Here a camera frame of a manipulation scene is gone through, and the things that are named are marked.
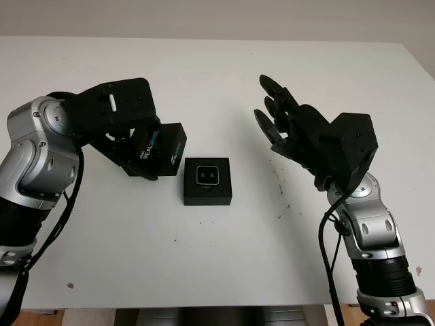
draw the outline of small black box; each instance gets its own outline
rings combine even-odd
[[[177,175],[187,141],[180,123],[162,124],[158,129],[136,128],[131,140],[136,157],[156,175]]]
[[[232,199],[228,158],[186,158],[184,204],[229,205]]]

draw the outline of white table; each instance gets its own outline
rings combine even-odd
[[[329,120],[371,114],[379,150],[370,171],[415,282],[435,299],[435,82],[401,45],[0,37],[0,157],[12,109],[55,90],[145,77],[162,122],[183,123],[185,157],[230,158],[234,194],[231,206],[184,207],[183,165],[176,177],[150,182],[85,147],[75,210],[31,271],[23,307],[329,302],[317,243],[326,195],[307,171],[270,151],[253,115],[263,107],[262,73]],[[39,245],[63,207],[44,223]],[[329,252],[336,237],[328,226]],[[341,301],[355,302],[344,246],[335,276]]]

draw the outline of camera box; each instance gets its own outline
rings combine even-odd
[[[229,205],[232,199],[228,158],[186,158],[184,204]]]

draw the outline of white wall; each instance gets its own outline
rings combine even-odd
[[[403,43],[435,77],[433,0],[0,0],[0,35]]]

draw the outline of camera lens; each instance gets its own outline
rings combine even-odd
[[[198,166],[196,168],[196,183],[199,185],[218,185],[219,169],[216,166]]]

